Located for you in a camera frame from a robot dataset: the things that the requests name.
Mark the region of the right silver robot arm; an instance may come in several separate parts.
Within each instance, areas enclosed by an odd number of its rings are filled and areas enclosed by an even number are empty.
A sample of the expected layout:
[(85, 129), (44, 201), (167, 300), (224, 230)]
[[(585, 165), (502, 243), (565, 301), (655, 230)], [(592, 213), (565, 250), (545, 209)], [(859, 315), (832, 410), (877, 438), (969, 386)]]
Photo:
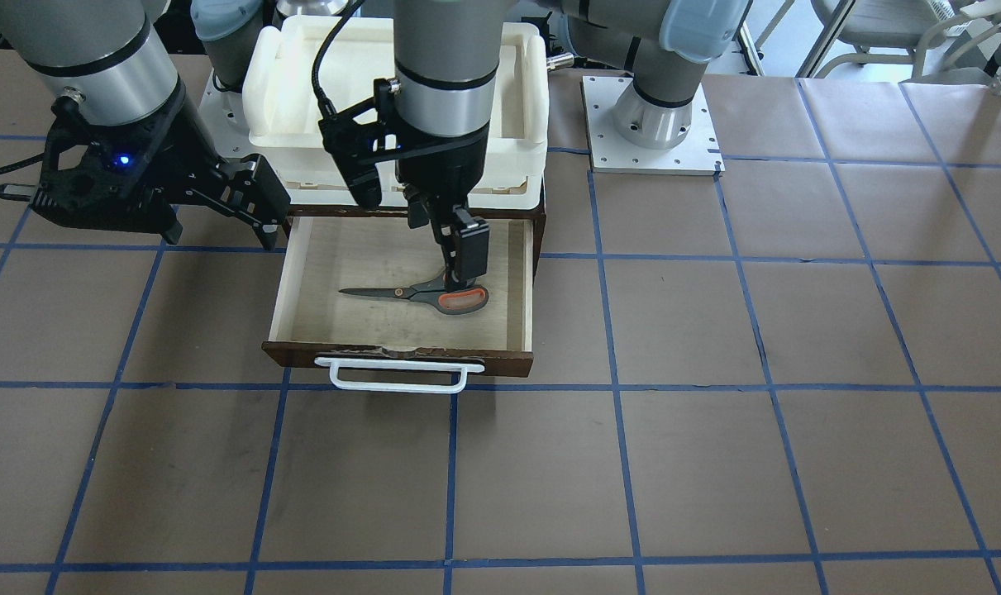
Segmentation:
[(263, 155), (214, 147), (140, 1), (0, 1), (0, 33), (54, 94), (36, 186), (0, 184), (55, 225), (183, 233), (175, 206), (205, 206), (276, 245), (291, 198)]

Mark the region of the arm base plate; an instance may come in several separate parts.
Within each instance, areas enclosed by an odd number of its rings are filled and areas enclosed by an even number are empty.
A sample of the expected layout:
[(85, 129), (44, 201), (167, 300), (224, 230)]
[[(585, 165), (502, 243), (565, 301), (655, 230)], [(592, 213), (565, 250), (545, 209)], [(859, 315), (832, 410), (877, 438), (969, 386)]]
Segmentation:
[(213, 69), (199, 102), (198, 113), (212, 138), (214, 150), (222, 158), (236, 161), (259, 152), (250, 142), (250, 125), (245, 117), (243, 95), (224, 86)]
[(702, 86), (692, 102), (669, 108), (645, 101), (633, 83), (582, 78), (594, 172), (714, 176), (726, 170)]

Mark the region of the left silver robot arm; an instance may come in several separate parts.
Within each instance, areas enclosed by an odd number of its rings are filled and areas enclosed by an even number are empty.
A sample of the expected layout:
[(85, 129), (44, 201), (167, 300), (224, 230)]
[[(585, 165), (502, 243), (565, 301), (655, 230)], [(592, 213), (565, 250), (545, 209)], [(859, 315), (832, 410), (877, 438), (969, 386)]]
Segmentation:
[[(693, 120), (708, 64), (722, 55), (748, 14), (748, 1), (546, 1), (568, 17), (579, 55), (627, 71), (630, 87), (613, 120), (620, 136), (647, 150), (672, 150)], [(442, 287), (473, 286), (488, 271), (489, 224), (469, 210), (484, 176), (511, 1), (398, 1), (392, 18), (394, 79), (342, 112), (319, 82), (327, 34), (312, 63), (325, 150), (358, 206), (382, 203), (378, 164), (397, 162), (409, 223), (432, 227), (443, 252)]]

